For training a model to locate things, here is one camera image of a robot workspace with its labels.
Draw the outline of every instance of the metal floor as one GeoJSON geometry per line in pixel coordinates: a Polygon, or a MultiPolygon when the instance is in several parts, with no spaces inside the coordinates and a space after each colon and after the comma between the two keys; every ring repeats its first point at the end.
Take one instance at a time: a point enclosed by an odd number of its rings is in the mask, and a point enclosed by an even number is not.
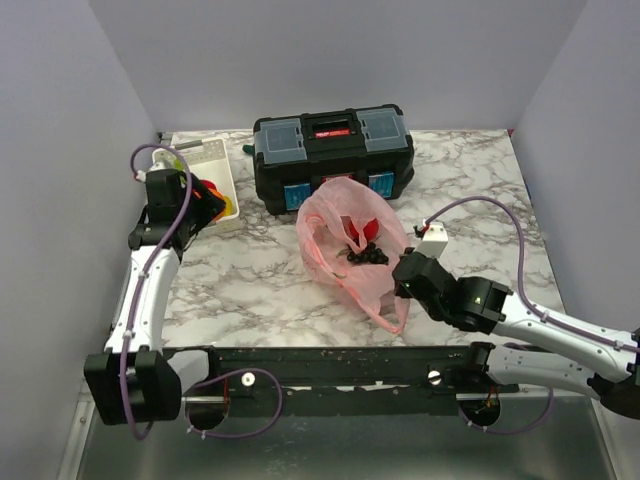
{"type": "MultiPolygon", "coordinates": [[[[503,400],[496,427],[521,426],[543,398],[503,400]]],[[[254,429],[264,419],[231,419],[225,430],[254,429]]],[[[157,424],[145,442],[98,415],[83,454],[83,480],[212,478],[305,480],[613,479],[589,400],[558,397],[542,427],[517,436],[471,430],[458,417],[427,415],[282,418],[250,440],[201,440],[178,420],[157,424]]]]}

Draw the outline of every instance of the gray wall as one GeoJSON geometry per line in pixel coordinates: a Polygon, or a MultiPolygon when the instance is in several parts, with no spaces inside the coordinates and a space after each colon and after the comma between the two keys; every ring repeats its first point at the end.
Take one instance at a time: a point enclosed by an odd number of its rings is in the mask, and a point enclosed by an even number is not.
{"type": "Polygon", "coordinates": [[[0,478],[54,478],[99,348],[153,129],[84,0],[0,2],[0,478]]]}
{"type": "MultiPolygon", "coordinates": [[[[640,2],[590,0],[513,140],[568,312],[631,330],[640,327],[639,138],[640,2]]],[[[640,422],[622,423],[640,468],[640,422]]]]}
{"type": "Polygon", "coordinates": [[[585,0],[89,0],[158,129],[395,102],[515,126],[585,0]]]}

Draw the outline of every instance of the cable clip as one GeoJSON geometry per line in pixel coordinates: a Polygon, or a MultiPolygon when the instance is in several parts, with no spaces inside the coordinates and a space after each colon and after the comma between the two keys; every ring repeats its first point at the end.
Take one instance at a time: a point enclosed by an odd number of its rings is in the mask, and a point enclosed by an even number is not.
{"type": "Polygon", "coordinates": [[[424,234],[427,233],[430,226],[431,225],[429,225],[424,220],[422,221],[422,227],[418,227],[417,225],[414,225],[413,232],[415,233],[416,238],[424,238],[424,234]]]}

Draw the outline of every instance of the translucent bag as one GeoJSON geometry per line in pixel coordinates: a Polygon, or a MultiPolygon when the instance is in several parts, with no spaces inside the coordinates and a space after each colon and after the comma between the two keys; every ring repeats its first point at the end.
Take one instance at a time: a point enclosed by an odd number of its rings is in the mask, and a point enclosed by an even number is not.
{"type": "Polygon", "coordinates": [[[314,280],[342,287],[385,330],[396,334],[404,330],[409,300],[393,294],[391,272],[409,246],[409,239],[380,195],[347,177],[329,180],[302,204],[296,229],[302,261],[314,280]],[[347,260],[348,247],[354,253],[364,250],[368,243],[364,229],[374,219],[379,225],[375,243],[389,263],[353,264],[347,260]],[[357,243],[349,234],[353,227],[358,233],[357,243]],[[389,305],[395,308],[397,322],[390,323],[380,314],[389,305]]]}

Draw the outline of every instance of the yellow object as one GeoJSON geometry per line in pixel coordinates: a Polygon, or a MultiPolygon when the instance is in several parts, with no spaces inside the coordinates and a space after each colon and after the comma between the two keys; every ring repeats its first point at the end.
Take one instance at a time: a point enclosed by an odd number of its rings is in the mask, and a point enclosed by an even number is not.
{"type": "Polygon", "coordinates": [[[224,212],[222,213],[222,216],[226,217],[227,215],[231,215],[233,213],[233,205],[231,203],[231,199],[226,195],[224,196],[224,201],[227,205],[224,207],[224,212]]]}

